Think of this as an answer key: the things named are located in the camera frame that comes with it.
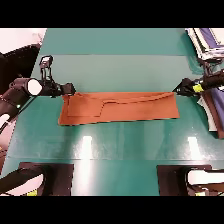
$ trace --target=table surface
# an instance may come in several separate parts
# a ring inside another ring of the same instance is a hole
[[[41,56],[52,54],[55,81],[79,92],[172,91],[202,74],[189,49],[184,29],[48,29],[32,76],[40,77]],[[2,176],[20,162],[74,163],[72,195],[159,195],[159,164],[223,168],[224,141],[208,131],[197,98],[176,101],[179,119],[62,127],[62,98],[39,97],[17,121]]]

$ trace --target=brown cloth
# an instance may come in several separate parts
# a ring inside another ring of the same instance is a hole
[[[76,93],[63,100],[59,125],[179,118],[172,92]]]
[[[208,108],[209,108],[209,110],[212,114],[212,117],[214,119],[215,126],[216,126],[217,132],[218,132],[218,137],[219,138],[224,138],[224,131],[222,129],[222,125],[221,125],[221,122],[220,122],[220,119],[219,119],[219,115],[218,115],[217,110],[215,108],[215,104],[213,102],[210,90],[207,90],[207,91],[203,92],[202,96],[204,97],[205,102],[208,105]]]

